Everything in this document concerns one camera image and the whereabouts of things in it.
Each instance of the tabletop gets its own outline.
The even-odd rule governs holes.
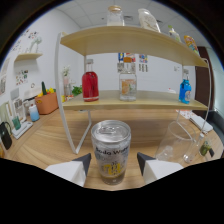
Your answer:
[[[88,115],[85,112],[72,110],[65,110],[64,112],[73,143],[77,146],[88,125]],[[91,153],[92,159],[84,188],[109,191],[140,188],[145,185],[145,182],[139,168],[137,153],[141,152],[154,157],[169,123],[176,120],[177,114],[174,109],[91,111],[92,127],[103,120],[120,120],[127,123],[131,128],[131,144],[126,173],[123,181],[117,185],[107,185],[100,177],[93,153],[90,130],[78,155],[72,152],[58,109],[49,115],[41,115],[40,120],[34,122],[32,128],[18,140],[13,138],[13,145],[7,150],[5,158],[46,169],[49,165],[68,162]],[[181,115],[179,120],[192,126],[196,134],[199,135],[200,130],[191,121]],[[212,140],[214,156],[211,158],[210,154],[207,153],[205,157],[202,157],[198,154],[191,164],[183,163],[182,166],[188,167],[221,157],[223,145],[218,135],[212,130],[208,133],[208,136]]]

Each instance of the wooden shelf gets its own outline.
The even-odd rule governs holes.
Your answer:
[[[164,58],[185,66],[208,67],[185,43],[138,27],[103,26],[81,30],[62,37],[61,44],[83,56],[130,52]]]
[[[138,91],[137,100],[125,102],[119,100],[118,90],[105,90],[99,92],[99,100],[84,102],[82,94],[64,102],[64,110],[100,110],[100,109],[186,109],[207,110],[208,108],[196,100],[190,104],[178,101],[179,95],[166,92]]]
[[[30,60],[30,59],[37,59],[43,54],[40,53],[24,53],[24,54],[18,54],[15,61],[23,61],[23,60]]]

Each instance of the can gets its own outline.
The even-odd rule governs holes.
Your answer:
[[[92,127],[91,139],[104,183],[110,185],[121,183],[130,149],[130,127],[122,121],[102,121]]]

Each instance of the clear plastic bottle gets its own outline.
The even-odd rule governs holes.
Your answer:
[[[174,40],[181,43],[180,35],[173,29],[173,27],[171,25],[168,25],[168,27],[169,27],[170,37],[172,37]]]
[[[180,84],[179,101],[189,104],[191,99],[191,85],[189,83],[189,76],[184,74],[183,82]]]
[[[204,135],[201,133],[199,135],[198,141],[194,140],[194,145],[189,151],[187,151],[187,153],[183,157],[186,163],[191,163],[193,161],[194,157],[197,155],[197,153],[199,152],[201,148],[203,138],[204,138]]]
[[[99,99],[98,76],[92,68],[93,59],[86,60],[86,73],[82,76],[82,94],[86,102]]]
[[[137,93],[137,77],[132,70],[132,59],[124,57],[124,68],[120,73],[120,100],[135,101]]]
[[[155,17],[147,9],[139,9],[139,22],[142,28],[160,32],[159,25]]]

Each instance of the blue bottle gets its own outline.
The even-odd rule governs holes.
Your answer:
[[[189,83],[189,76],[187,75],[180,84],[179,101],[189,104],[191,98],[191,85]]]

